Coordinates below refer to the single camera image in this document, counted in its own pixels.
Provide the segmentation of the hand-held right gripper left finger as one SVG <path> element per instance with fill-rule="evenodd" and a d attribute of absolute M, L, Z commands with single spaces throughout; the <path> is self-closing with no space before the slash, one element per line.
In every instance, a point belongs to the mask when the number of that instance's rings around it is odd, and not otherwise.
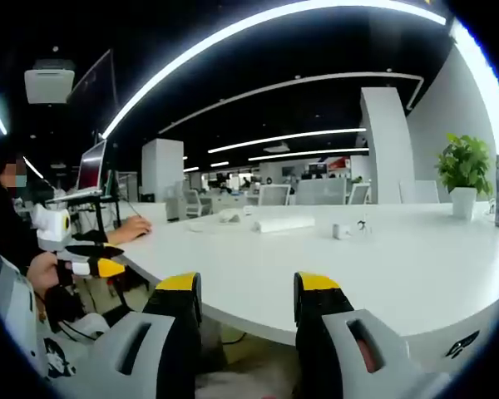
<path fill-rule="evenodd" d="M 143 311 L 96 340 L 73 378 L 75 398 L 192 398 L 200 362 L 197 272 L 161 280 Z"/>

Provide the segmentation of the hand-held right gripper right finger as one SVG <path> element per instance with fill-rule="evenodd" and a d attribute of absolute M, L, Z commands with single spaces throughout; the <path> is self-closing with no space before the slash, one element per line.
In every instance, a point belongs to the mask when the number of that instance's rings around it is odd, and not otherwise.
<path fill-rule="evenodd" d="M 294 322 L 302 398 L 435 398 L 451 381 L 413 361 L 404 338 L 326 276 L 294 274 Z"/>

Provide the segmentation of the person's left hand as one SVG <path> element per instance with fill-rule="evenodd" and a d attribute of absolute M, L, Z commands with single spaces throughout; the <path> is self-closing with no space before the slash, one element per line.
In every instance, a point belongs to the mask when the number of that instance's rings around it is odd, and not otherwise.
<path fill-rule="evenodd" d="M 27 270 L 27 279 L 33 289 L 43 296 L 45 292 L 59 284 L 57 274 L 57 256 L 54 253 L 44 252 L 34 257 Z"/>

